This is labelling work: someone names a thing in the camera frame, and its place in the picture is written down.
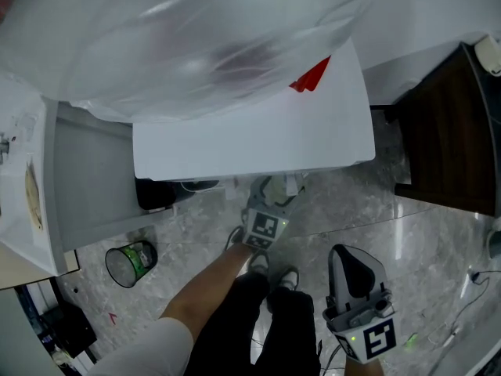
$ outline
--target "white sleeve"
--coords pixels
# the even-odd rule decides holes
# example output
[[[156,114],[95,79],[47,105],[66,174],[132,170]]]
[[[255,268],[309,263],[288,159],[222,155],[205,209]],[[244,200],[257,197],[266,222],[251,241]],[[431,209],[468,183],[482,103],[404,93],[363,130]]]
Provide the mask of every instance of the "white sleeve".
[[[162,318],[138,339],[100,360],[89,376],[182,376],[193,337],[179,320]]]

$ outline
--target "forearm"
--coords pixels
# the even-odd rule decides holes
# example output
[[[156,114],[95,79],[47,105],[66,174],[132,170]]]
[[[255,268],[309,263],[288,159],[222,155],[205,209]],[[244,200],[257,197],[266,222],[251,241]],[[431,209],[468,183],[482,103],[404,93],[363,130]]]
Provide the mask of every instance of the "forearm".
[[[346,358],[345,376],[384,376],[383,368],[379,360],[374,360],[361,365],[354,360]]]
[[[161,317],[180,320],[192,332],[193,340],[196,340],[251,255],[252,250],[248,246],[233,245],[195,276],[169,302]]]

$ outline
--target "sneaker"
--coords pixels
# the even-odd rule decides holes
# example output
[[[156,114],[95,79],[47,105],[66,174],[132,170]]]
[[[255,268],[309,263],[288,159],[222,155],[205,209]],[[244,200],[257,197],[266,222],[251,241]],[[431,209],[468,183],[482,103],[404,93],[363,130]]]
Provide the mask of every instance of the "sneaker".
[[[250,259],[247,271],[260,273],[268,277],[269,273],[269,257],[265,251],[259,251]]]
[[[291,291],[296,291],[299,285],[299,270],[294,266],[287,267],[279,279],[278,287],[285,287]]]

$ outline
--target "gray marble floor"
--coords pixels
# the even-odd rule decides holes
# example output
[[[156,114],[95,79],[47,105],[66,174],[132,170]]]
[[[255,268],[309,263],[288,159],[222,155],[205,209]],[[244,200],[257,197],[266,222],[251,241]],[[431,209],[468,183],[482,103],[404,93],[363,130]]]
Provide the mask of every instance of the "gray marble floor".
[[[377,156],[367,163],[313,173],[287,235],[270,252],[272,267],[291,263],[301,271],[301,289],[315,303],[324,365],[337,345],[322,320],[327,287],[327,254],[334,244],[367,250],[385,265],[398,311],[399,347],[385,357],[386,374],[425,375],[444,355],[457,313],[483,287],[466,283],[469,269],[496,269],[489,261],[485,234],[492,220],[482,215],[395,197],[395,182],[409,179],[397,125],[373,112]],[[126,344],[155,320],[192,276],[222,251],[228,233],[240,221],[250,179],[241,179],[235,200],[221,191],[182,202],[165,223],[78,250],[81,271],[58,279],[66,299],[80,306],[98,341],[92,350],[104,356]],[[131,289],[109,277],[104,255],[109,248],[147,239],[157,246],[156,268]],[[491,276],[486,293],[458,319],[456,341],[465,338],[499,307],[501,277]],[[117,315],[113,324],[109,313]],[[271,317],[263,306],[254,337],[264,341]],[[406,342],[415,335],[412,345]],[[253,356],[260,345],[254,344]],[[331,368],[344,366],[342,351]],[[343,374],[341,369],[327,374]]]

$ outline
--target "black pants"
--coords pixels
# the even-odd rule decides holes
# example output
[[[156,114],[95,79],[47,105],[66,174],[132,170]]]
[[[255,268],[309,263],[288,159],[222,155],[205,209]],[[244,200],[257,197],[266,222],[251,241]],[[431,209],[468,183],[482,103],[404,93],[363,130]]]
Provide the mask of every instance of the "black pants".
[[[272,326],[255,366],[251,339],[259,306],[268,296]],[[225,301],[200,333],[185,376],[267,375],[318,376],[313,301],[309,295],[278,287],[258,273],[235,280]]]

